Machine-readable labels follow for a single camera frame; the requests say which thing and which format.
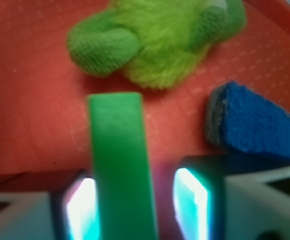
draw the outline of orange-red floor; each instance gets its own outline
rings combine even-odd
[[[68,30],[105,7],[102,0],[0,0],[0,174],[90,169],[86,96],[141,92],[161,238],[179,239],[173,172],[184,155],[216,152],[203,138],[208,94],[236,80],[290,112],[290,35],[246,6],[246,29],[213,48],[182,85],[142,90],[119,72],[87,76],[68,57]]]

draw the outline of cyan led light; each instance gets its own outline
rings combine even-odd
[[[186,168],[175,173],[173,201],[186,240],[208,240],[208,191]]]
[[[97,214],[95,180],[85,178],[66,205],[70,239],[97,240],[100,226]]]

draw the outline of green plastic bar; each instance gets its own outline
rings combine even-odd
[[[88,104],[101,239],[158,239],[141,95],[95,94]]]

